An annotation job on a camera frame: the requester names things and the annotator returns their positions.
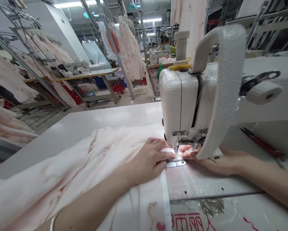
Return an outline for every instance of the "white table surface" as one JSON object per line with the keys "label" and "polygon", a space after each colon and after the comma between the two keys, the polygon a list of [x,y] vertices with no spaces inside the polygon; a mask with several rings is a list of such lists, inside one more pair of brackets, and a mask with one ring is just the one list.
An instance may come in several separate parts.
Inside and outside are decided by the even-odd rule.
{"label": "white table surface", "polygon": [[72,147],[94,129],[161,124],[161,103],[147,103],[70,113],[0,164],[0,179],[9,177]]}

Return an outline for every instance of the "ceiling light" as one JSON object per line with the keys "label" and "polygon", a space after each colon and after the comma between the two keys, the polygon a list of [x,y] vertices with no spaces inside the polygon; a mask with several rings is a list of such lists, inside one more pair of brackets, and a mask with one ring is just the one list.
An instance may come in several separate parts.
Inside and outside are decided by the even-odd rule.
{"label": "ceiling light", "polygon": [[162,19],[147,19],[147,20],[143,20],[143,22],[155,22],[155,21],[162,21]]}
{"label": "ceiling light", "polygon": [[[97,4],[95,0],[86,1],[87,5],[95,5]],[[81,2],[70,2],[70,3],[60,3],[60,4],[54,4],[54,7],[57,9],[61,8],[68,8],[68,7],[76,7],[76,6],[82,6]]]}

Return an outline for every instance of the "red scissors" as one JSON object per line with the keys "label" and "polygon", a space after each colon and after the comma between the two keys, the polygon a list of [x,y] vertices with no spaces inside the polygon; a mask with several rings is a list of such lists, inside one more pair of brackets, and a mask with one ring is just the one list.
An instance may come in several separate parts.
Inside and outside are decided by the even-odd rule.
{"label": "red scissors", "polygon": [[262,139],[260,139],[259,137],[257,137],[253,132],[251,132],[249,129],[243,127],[239,128],[243,133],[245,133],[251,140],[253,140],[255,143],[257,143],[259,146],[261,146],[263,149],[265,149],[267,152],[269,152],[271,155],[275,156],[275,157],[283,157],[284,154],[275,149],[274,147],[272,147],[270,144],[266,143],[265,141],[263,141]]}

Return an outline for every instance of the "sewing machine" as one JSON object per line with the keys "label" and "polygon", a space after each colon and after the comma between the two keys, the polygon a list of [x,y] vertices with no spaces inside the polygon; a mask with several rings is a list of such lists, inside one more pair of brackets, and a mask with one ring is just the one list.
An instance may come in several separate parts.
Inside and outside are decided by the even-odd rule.
{"label": "sewing machine", "polygon": [[151,65],[156,65],[156,64],[159,63],[159,58],[161,58],[161,57],[170,57],[170,54],[171,54],[171,51],[169,51],[169,50],[150,52],[150,54],[149,54],[149,63]]}
{"label": "sewing machine", "polygon": [[66,72],[71,71],[73,75],[81,74],[81,72],[78,70],[78,67],[83,67],[85,71],[89,71],[89,65],[86,61],[58,65],[59,69]]}
{"label": "sewing machine", "polygon": [[[207,64],[217,42],[219,62]],[[180,145],[201,146],[198,159],[220,158],[230,126],[288,120],[288,57],[244,59],[245,47],[242,26],[218,27],[199,43],[189,70],[161,72],[164,137],[175,146],[176,166],[185,164]]]}

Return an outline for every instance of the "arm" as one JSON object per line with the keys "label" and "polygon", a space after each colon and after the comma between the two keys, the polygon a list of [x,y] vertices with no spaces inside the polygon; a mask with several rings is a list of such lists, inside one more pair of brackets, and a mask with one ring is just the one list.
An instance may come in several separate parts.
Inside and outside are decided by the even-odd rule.
{"label": "arm", "polygon": [[[133,160],[67,205],[57,216],[54,230],[95,230],[122,195],[137,184],[155,179],[166,167],[165,160],[175,158],[171,152],[159,152],[165,147],[166,141],[149,138]],[[51,219],[35,231],[49,231],[50,224]]]}
{"label": "arm", "polygon": [[188,150],[189,146],[181,148],[182,157],[193,159],[223,175],[240,175],[288,207],[288,171],[278,166],[266,163],[242,151],[222,150],[223,157],[217,160],[198,160],[197,151]]}
{"label": "arm", "polygon": [[248,179],[288,207],[288,171],[253,156],[237,169],[237,174]]}

